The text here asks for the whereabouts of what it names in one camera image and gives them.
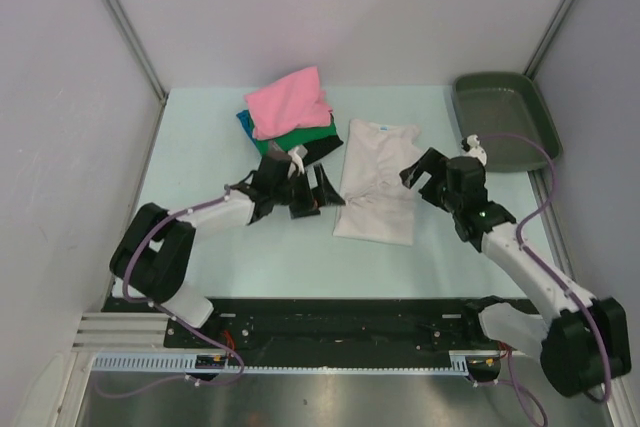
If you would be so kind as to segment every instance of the pink cloth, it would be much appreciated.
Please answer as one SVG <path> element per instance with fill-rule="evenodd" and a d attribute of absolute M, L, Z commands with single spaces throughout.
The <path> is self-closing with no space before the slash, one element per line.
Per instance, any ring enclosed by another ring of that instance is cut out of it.
<path fill-rule="evenodd" d="M 317 67 L 307 67 L 244 96 L 258 140 L 280 137 L 294 129 L 326 127 L 331 107 L 324 101 Z"/>

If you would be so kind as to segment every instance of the green tray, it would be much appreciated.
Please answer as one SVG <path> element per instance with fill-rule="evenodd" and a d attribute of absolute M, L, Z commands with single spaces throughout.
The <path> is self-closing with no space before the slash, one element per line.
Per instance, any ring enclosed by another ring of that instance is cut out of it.
<path fill-rule="evenodd" d="M 481 72 L 458 77 L 453 107 L 463 137 L 477 134 L 519 134 L 542 146 L 552 159 L 562 153 L 558 132 L 536 85 L 512 72 Z M 517 139 L 482 143 L 487 170 L 522 172 L 547 165 L 542 154 Z"/>

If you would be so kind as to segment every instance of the white wall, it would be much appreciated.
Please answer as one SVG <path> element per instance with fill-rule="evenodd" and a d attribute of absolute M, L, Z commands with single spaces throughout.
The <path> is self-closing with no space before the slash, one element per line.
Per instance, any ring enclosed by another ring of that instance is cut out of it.
<path fill-rule="evenodd" d="M 0 0 L 0 425 L 104 294 L 158 112 L 101 0 Z"/>
<path fill-rule="evenodd" d="M 526 67 L 560 0 L 122 0 L 170 87 L 445 84 Z"/>
<path fill-rule="evenodd" d="M 558 197 L 581 280 L 627 311 L 640 396 L 640 0 L 579 0 L 538 82 L 564 144 Z"/>

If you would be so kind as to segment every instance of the green cloth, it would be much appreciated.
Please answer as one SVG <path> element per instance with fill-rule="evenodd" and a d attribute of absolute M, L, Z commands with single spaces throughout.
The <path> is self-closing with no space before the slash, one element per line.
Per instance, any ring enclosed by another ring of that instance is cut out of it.
<path fill-rule="evenodd" d="M 251 132 L 255 127 L 253 123 L 253 119 L 249 116 L 249 127 L 251 128 Z M 333 116 L 331 116 L 331 125 L 327 127 L 310 127 L 308 129 L 295 129 L 289 132 L 288 134 L 281 135 L 280 137 L 276 137 L 274 139 L 269 140 L 256 140 L 256 147 L 260 151 L 261 155 L 264 155 L 269 150 L 269 142 L 274 140 L 276 144 L 280 146 L 282 150 L 285 152 L 289 152 L 296 145 L 302 145 L 306 142 L 311 142 L 312 140 L 324 139 L 325 137 L 329 137 L 330 135 L 338 135 L 336 132 L 336 124 L 333 122 Z"/>

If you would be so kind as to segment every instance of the stack of folded clothes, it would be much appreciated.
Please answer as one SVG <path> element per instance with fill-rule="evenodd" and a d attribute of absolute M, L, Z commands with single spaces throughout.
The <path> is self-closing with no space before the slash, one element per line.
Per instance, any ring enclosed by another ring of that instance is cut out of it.
<path fill-rule="evenodd" d="M 324 97 L 318 68 L 308 67 L 247 94 L 249 108 L 237 117 L 261 155 L 302 145 L 309 165 L 343 144 Z"/>

